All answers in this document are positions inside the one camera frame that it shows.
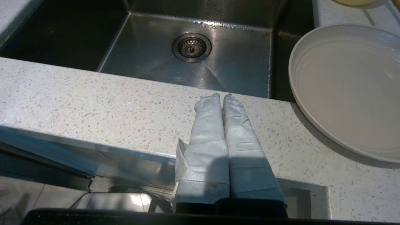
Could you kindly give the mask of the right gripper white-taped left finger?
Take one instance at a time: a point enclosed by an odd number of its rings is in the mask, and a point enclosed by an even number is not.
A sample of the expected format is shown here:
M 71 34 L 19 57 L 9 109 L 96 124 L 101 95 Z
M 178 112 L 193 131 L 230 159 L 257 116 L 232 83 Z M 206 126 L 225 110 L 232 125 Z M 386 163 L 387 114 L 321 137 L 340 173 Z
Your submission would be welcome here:
M 228 145 L 225 140 L 220 95 L 201 96 L 189 143 L 176 147 L 174 213 L 210 211 L 230 196 Z

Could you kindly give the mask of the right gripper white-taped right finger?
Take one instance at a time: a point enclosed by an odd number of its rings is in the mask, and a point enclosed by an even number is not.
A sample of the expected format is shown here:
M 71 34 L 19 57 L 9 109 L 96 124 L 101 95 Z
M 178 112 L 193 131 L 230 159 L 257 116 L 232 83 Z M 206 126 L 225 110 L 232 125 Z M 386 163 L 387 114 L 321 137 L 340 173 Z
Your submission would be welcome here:
M 231 196 L 275 200 L 286 206 L 286 199 L 243 104 L 232 94 L 227 94 L 222 114 L 228 146 Z

